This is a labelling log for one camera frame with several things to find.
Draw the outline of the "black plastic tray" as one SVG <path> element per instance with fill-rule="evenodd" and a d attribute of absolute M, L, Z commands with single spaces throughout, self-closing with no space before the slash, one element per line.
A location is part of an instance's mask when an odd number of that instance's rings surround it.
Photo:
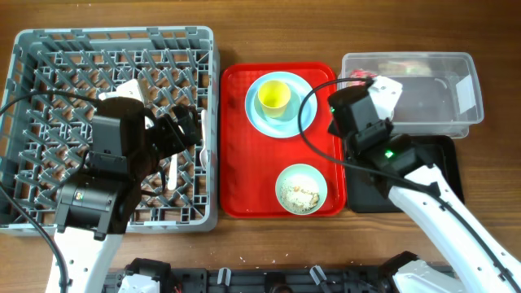
<path fill-rule="evenodd" d="M 458 168 L 458 159 L 453 139 L 444 136 L 413 136 L 417 143 L 438 166 L 458 199 L 465 203 L 462 183 Z M 347 208 L 355 213 L 392 213 L 401 210 L 387 199 L 384 199 L 376 187 L 368 185 L 365 174 L 351 168 L 345 169 L 347 187 Z"/>

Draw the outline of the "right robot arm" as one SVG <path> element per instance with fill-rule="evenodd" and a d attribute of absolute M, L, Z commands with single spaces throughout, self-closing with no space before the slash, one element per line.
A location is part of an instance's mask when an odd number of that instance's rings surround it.
<path fill-rule="evenodd" d="M 345 141 L 343 166 L 366 174 L 369 183 L 408 215 L 435 244 L 473 292 L 518 292 L 520 263 L 453 193 L 425 148 L 409 135 L 392 135 L 373 97 L 399 90 L 383 77 L 346 78 L 348 87 L 329 96 L 330 133 Z"/>

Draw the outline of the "red plastic tray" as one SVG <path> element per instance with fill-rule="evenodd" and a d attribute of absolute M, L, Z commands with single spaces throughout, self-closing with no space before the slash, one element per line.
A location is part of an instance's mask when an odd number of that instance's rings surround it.
<path fill-rule="evenodd" d="M 271 72 L 290 72 L 306 80 L 311 87 L 333 81 L 335 73 L 322 62 L 242 63 L 228 67 L 221 76 L 219 136 L 219 197 L 221 207 L 230 216 L 252 218 L 289 217 L 276 197 L 278 175 L 293 164 L 316 168 L 327 183 L 327 197 L 315 216 L 334 216 L 346 204 L 344 170 L 310 150 L 304 140 L 271 138 L 247 118 L 247 91 L 252 84 Z"/>

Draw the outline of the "yellow plastic cup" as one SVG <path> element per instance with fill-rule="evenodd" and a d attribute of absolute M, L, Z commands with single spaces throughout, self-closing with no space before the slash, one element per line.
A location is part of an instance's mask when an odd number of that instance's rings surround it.
<path fill-rule="evenodd" d="M 285 82 L 267 81 L 260 86 L 258 99 L 266 116 L 278 118 L 286 111 L 291 99 L 291 90 Z"/>

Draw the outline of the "rice and nut leftovers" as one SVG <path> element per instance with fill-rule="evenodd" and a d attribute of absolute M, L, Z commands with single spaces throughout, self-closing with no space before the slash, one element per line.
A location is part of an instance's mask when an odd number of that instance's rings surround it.
<path fill-rule="evenodd" d="M 293 212 L 308 212 L 317 206 L 318 184 L 310 176 L 293 175 L 282 182 L 280 199 Z"/>

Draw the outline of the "mint green bowl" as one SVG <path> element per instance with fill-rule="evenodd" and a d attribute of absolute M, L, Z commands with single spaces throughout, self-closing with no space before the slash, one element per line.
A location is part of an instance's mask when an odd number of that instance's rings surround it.
<path fill-rule="evenodd" d="M 297 212 L 291 211 L 288 207 L 286 207 L 283 204 L 282 200 L 280 199 L 282 182 L 286 178 L 291 177 L 296 174 L 310 176 L 318 184 L 318 187 L 319 187 L 319 200 L 318 200 L 317 206 L 305 213 L 297 213 Z M 312 215 L 312 214 L 317 213 L 317 211 L 326 202 L 326 198 L 327 198 L 327 194 L 328 194 L 328 187 L 327 187 L 326 179 L 324 178 L 324 176 L 313 166 L 308 165 L 308 164 L 293 164 L 293 165 L 285 168 L 284 170 L 282 170 L 281 173 L 278 175 L 278 178 L 275 182 L 275 193 L 276 193 L 276 197 L 277 197 L 279 204 L 287 212 L 289 212 L 293 215 L 297 215 L 297 216 L 307 216 L 307 215 Z"/>

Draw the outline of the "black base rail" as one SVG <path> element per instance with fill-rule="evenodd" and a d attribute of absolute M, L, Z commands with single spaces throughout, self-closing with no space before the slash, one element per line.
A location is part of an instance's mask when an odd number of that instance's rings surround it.
<path fill-rule="evenodd" d="M 349 265 L 343 269 L 324 268 L 326 284 L 333 292 L 376 292 L 379 284 L 375 265 Z M 220 285 L 218 272 L 206 269 L 174 269 L 173 275 L 181 283 L 182 292 L 266 292 L 269 275 L 280 274 L 294 292 L 321 292 L 310 274 L 310 269 L 252 269 L 231 272 L 230 284 Z"/>

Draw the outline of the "red candy wrapper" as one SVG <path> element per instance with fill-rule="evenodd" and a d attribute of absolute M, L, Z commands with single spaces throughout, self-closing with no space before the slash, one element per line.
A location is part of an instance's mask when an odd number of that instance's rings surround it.
<path fill-rule="evenodd" d="M 363 70 L 363 69 L 354 69 L 351 71 L 350 78 L 375 78 L 376 74 Z M 364 81 L 350 81 L 348 83 L 349 86 L 357 86 L 357 85 L 365 85 L 366 83 Z"/>

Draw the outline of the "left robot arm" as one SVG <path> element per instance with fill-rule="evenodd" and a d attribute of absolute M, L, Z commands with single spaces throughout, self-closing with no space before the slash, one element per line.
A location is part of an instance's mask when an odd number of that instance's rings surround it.
<path fill-rule="evenodd" d="M 133 98 L 99 102 L 88 168 L 59 187 L 48 292 L 99 292 L 142 199 L 143 180 L 160 161 L 200 141 L 198 112 L 179 104 L 156 117 Z"/>

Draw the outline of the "clear plastic bin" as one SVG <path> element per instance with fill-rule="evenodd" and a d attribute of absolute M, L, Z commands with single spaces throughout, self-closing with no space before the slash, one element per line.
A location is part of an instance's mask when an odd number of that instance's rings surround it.
<path fill-rule="evenodd" d="M 465 52 L 347 53 L 339 76 L 357 70 L 403 85 L 392 116 L 395 133 L 464 138 L 484 119 L 479 79 Z"/>

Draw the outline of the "white plastic spoon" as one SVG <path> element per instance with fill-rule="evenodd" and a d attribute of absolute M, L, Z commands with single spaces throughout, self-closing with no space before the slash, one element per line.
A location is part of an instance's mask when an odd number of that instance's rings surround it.
<path fill-rule="evenodd" d="M 168 190 L 176 190 L 177 188 L 177 154 L 170 157 L 167 188 Z"/>

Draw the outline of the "white plastic fork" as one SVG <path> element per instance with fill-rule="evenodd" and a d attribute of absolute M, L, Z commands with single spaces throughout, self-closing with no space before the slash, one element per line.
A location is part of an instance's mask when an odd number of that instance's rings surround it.
<path fill-rule="evenodd" d="M 207 165 L 209 161 L 208 154 L 208 133 L 209 133 L 209 124 L 208 124 L 208 111 L 203 109 L 201 111 L 201 135 L 202 135 L 202 149 L 199 153 L 199 161 L 201 163 L 202 170 L 207 170 Z"/>

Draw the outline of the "small teal saucer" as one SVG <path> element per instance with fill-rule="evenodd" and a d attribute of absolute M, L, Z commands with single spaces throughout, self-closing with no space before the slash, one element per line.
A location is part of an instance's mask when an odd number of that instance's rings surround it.
<path fill-rule="evenodd" d="M 254 98 L 254 107 L 255 107 L 256 114 L 262 120 L 264 120 L 266 123 L 272 124 L 272 125 L 280 125 L 283 123 L 287 123 L 287 122 L 293 120 L 294 118 L 296 118 L 296 116 L 298 114 L 300 103 L 301 103 L 300 96 L 294 90 L 291 90 L 291 98 L 287 104 L 287 107 L 286 107 L 284 113 L 280 117 L 273 118 L 273 117 L 267 116 L 263 112 L 261 102 L 258 99 L 258 94 L 256 94 L 255 98 Z"/>

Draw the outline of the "grey dishwasher rack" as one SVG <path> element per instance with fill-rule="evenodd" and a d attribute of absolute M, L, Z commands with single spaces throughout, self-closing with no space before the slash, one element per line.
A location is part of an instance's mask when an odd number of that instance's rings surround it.
<path fill-rule="evenodd" d="M 34 29 L 11 52 L 1 104 L 1 231 L 55 231 L 59 185 L 91 146 L 93 100 L 137 81 L 156 116 L 179 104 L 208 111 L 207 170 L 202 142 L 177 156 L 177 188 L 168 190 L 170 158 L 142 183 L 131 233 L 208 232 L 217 225 L 217 114 L 220 55 L 204 26 Z"/>

